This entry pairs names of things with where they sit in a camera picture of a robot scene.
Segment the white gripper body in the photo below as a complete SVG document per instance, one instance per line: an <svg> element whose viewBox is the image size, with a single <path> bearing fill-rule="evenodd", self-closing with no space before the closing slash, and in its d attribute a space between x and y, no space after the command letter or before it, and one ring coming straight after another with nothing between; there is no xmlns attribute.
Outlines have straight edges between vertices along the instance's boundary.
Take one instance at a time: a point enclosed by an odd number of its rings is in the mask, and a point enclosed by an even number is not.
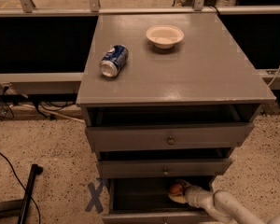
<svg viewBox="0 0 280 224"><path fill-rule="evenodd" d="M207 197L208 192L199 186L192 185L187 188L185 198L187 203L193 207L202 207L203 201Z"/></svg>

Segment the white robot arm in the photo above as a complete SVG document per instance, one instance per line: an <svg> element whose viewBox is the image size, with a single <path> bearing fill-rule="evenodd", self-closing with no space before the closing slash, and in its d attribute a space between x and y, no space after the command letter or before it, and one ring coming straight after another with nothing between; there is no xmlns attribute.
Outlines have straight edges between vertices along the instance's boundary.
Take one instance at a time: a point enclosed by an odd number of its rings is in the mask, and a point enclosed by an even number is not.
<svg viewBox="0 0 280 224"><path fill-rule="evenodd" d="M238 224L280 224L280 216L265 223L225 190L208 191L183 179L174 182L168 196L173 202L202 208L213 219L225 224L233 219Z"/></svg>

